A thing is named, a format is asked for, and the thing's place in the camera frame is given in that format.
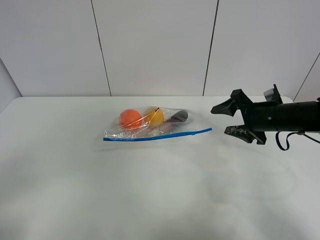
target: yellow ball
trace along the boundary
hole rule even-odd
[[[144,121],[150,128],[159,127],[165,121],[164,112],[159,107],[150,107],[144,113]]]

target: orange ball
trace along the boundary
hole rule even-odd
[[[127,109],[120,114],[119,122],[123,129],[135,129],[142,125],[142,117],[138,111]]]

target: white wall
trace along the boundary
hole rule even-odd
[[[23,96],[202,95],[217,0],[92,1],[102,50],[90,0],[0,2],[0,56]],[[204,94],[276,83],[293,99],[320,52],[319,9],[220,0]]]
[[[0,56],[25,96],[109,96],[90,0],[1,0]]]
[[[20,92],[0,58],[0,113],[18,97],[21,97]]]
[[[203,93],[217,0],[93,0],[113,96]]]
[[[295,98],[295,102],[316,101],[320,98],[320,57],[318,57],[301,90]]]
[[[221,0],[205,95],[293,99],[320,51],[319,0]]]

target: ball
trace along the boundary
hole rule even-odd
[[[164,123],[164,112],[159,107],[151,107],[145,111],[144,121],[154,129]]]
[[[120,114],[119,123],[123,129],[136,129],[142,125],[142,117],[138,111],[127,109]]]

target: plastic bag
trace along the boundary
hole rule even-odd
[[[147,106],[126,109],[104,131],[104,141],[151,141],[211,131],[185,109]]]

